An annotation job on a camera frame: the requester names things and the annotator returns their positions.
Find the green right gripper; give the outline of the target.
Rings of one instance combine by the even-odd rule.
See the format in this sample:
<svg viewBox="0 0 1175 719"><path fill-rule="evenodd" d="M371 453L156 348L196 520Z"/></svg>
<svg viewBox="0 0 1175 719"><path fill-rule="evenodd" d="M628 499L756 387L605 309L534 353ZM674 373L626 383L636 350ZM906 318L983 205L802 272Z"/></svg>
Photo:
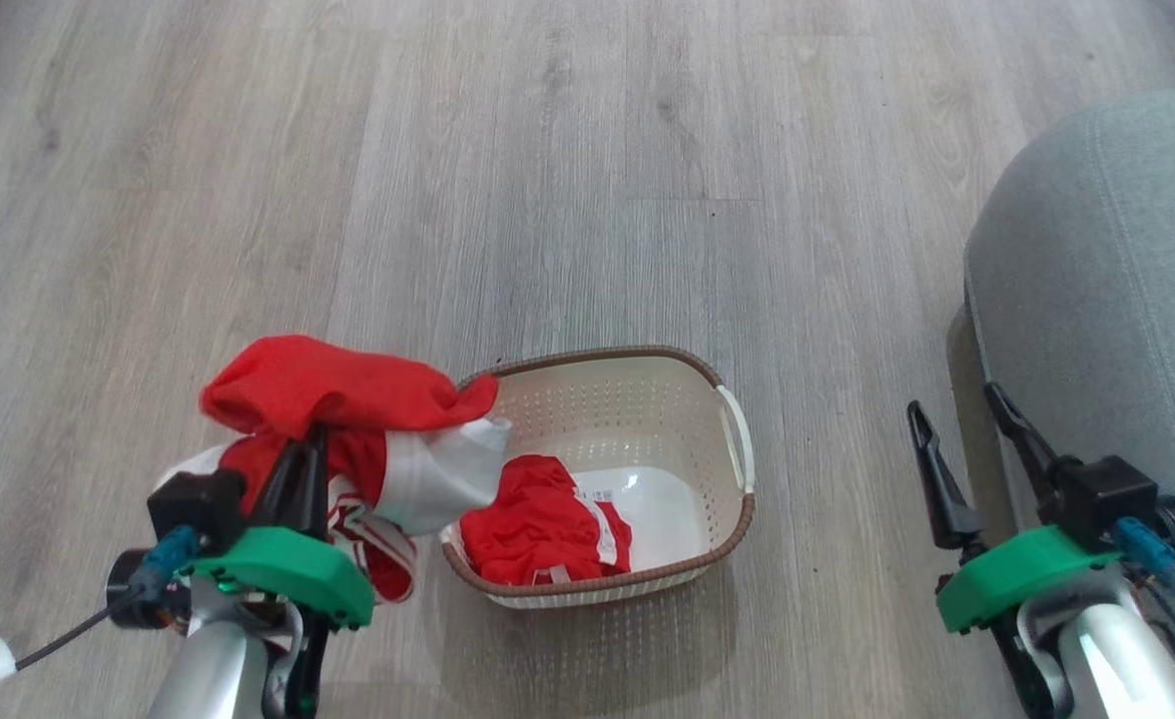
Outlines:
<svg viewBox="0 0 1175 719"><path fill-rule="evenodd" d="M983 384L983 399L999 432L1014 446L1033 490L1058 490L1058 470L1069 461L1053 450L998 382ZM938 549L982 552L983 522L966 504L939 446L935 428L919 399L906 406L907 426L924 488L932 540ZM1088 570L1107 567L1120 552L1094 552L1072 540L1061 528L1029 529L976 555L939 585L935 609L944 629L967 633L983 629L1022 602L1065 586Z"/></svg>

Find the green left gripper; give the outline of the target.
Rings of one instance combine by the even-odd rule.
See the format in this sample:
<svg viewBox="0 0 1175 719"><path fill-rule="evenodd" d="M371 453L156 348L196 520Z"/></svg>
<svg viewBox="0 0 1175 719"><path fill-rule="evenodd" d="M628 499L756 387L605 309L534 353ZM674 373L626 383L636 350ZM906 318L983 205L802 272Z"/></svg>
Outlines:
<svg viewBox="0 0 1175 719"><path fill-rule="evenodd" d="M311 609L335 625L362 629L372 618L372 584L325 536L328 429L314 424L306 438L287 441L251 510L251 526L222 555L199 556L181 572L216 583L239 583ZM302 486L302 533L296 495Z"/></svg>

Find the red and white jersey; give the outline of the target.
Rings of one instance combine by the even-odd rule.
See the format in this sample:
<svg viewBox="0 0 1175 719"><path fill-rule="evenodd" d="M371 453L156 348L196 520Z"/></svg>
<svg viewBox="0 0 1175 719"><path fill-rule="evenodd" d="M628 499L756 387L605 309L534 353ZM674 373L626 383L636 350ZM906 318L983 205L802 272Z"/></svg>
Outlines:
<svg viewBox="0 0 1175 719"><path fill-rule="evenodd" d="M207 418L236 434L177 464L189 473L239 470L250 511L288 441L327 435L325 540L372 586L405 602L414 538L439 532L496 499L511 426L490 417L499 382L465 388L401 357L361 354L306 336L255 341L203 388Z"/></svg>

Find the red garment with white trim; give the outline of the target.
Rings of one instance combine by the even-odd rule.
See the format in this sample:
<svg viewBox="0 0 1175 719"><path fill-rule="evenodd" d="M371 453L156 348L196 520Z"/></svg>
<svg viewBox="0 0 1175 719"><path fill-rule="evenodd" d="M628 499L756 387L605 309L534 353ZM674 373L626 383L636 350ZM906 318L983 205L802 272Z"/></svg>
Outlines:
<svg viewBox="0 0 1175 719"><path fill-rule="evenodd" d="M496 499L469 511L459 532L469 564L485 582L537 586L596 582L632 570L632 528L615 502L583 502L555 456L508 461Z"/></svg>

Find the grey fabric sofa seat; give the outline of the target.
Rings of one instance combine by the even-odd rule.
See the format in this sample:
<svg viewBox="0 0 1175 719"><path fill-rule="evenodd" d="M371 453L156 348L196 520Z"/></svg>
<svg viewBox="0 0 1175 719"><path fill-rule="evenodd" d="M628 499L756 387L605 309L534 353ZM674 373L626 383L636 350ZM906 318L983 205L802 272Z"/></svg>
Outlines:
<svg viewBox="0 0 1175 719"><path fill-rule="evenodd" d="M1026 146L985 201L964 278L983 384L1058 453L1121 456L1175 495L1175 90ZM1038 500L1006 438L1002 453L1018 533Z"/></svg>

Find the cream basket with brown rim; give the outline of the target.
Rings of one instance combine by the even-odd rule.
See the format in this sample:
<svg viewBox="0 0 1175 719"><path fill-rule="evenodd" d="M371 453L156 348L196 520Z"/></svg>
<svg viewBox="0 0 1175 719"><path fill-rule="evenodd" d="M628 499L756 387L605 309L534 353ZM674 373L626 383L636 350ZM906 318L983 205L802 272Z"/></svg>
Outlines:
<svg viewBox="0 0 1175 719"><path fill-rule="evenodd" d="M741 545L756 515L746 416L709 363L673 347L622 347L521 360L491 370L510 456L558 458L584 488L613 488L632 528L629 573L504 586L468 562L458 526L442 529L456 577L505 609L578 609L692 582Z"/></svg>

